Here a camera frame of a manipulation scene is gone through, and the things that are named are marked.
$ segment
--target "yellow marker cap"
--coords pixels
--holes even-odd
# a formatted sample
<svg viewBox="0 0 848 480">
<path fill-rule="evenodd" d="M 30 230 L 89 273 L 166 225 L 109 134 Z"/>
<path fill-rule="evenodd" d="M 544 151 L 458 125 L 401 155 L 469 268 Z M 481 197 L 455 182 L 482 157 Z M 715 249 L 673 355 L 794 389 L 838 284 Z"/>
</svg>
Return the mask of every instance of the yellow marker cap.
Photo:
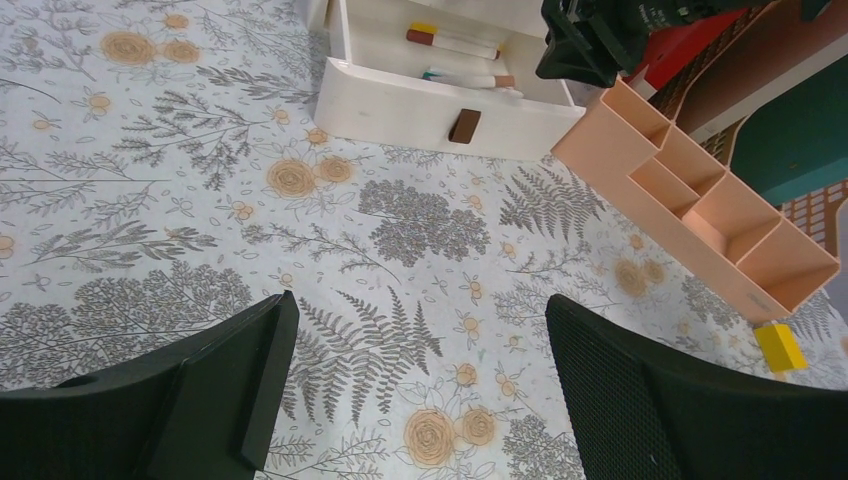
<svg viewBox="0 0 848 480">
<path fill-rule="evenodd" d="M 435 25 L 430 25 L 428 23 L 412 22 L 412 25 L 409 26 L 409 29 L 429 33 L 431 35 L 439 33 L 439 27 Z"/>
</svg>

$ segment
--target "tablecloth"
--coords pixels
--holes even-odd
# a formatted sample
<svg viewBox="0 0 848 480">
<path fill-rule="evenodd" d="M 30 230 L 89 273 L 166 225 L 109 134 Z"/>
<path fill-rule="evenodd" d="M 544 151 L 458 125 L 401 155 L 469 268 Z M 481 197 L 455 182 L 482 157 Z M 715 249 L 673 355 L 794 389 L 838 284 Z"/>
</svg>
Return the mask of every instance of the tablecloth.
<svg viewBox="0 0 848 480">
<path fill-rule="evenodd" d="M 4 0 L 0 38 L 3 389 L 283 290 L 300 332 L 259 479 L 582 478 L 555 292 L 720 365 L 848 387 L 824 293 L 788 320 L 810 368 L 773 375 L 747 323 L 553 158 L 317 128 L 327 41 L 290 0 Z"/>
</svg>

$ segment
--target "red object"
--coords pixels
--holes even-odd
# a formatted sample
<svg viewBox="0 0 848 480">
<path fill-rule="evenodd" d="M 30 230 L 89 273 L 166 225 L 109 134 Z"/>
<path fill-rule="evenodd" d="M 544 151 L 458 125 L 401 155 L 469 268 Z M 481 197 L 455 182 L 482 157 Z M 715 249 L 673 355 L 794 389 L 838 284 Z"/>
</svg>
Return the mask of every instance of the red object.
<svg viewBox="0 0 848 480">
<path fill-rule="evenodd" d="M 642 63 L 624 81 L 642 98 L 651 98 L 747 10 L 704 18 L 692 25 L 654 33 L 648 40 Z"/>
</svg>

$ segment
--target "white drawer organizer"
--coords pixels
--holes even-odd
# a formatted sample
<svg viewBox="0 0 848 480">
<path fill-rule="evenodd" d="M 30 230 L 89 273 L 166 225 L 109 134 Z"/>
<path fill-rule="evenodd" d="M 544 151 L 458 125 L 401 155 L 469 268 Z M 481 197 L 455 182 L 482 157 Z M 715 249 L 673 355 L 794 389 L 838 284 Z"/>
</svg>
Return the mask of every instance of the white drawer organizer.
<svg viewBox="0 0 848 480">
<path fill-rule="evenodd" d="M 335 136 L 375 143 L 539 160 L 585 112 L 565 82 L 535 75 L 546 48 L 540 5 L 539 0 L 301 0 L 310 28 L 326 27 L 330 34 L 316 125 Z M 498 42 L 501 56 L 487 60 L 409 42 L 413 22 Z M 422 80 L 431 66 L 462 75 L 513 75 L 524 98 Z M 469 144 L 448 140 L 462 109 L 480 112 Z"/>
</svg>

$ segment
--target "pink desk organizer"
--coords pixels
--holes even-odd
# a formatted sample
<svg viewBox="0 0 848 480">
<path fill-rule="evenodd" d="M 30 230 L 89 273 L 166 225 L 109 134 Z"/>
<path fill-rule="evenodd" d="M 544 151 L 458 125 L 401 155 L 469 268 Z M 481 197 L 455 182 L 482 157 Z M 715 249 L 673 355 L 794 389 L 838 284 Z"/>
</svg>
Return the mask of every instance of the pink desk organizer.
<svg viewBox="0 0 848 480">
<path fill-rule="evenodd" d="M 552 153 L 755 324 L 839 272 L 798 229 L 621 80 Z"/>
</svg>

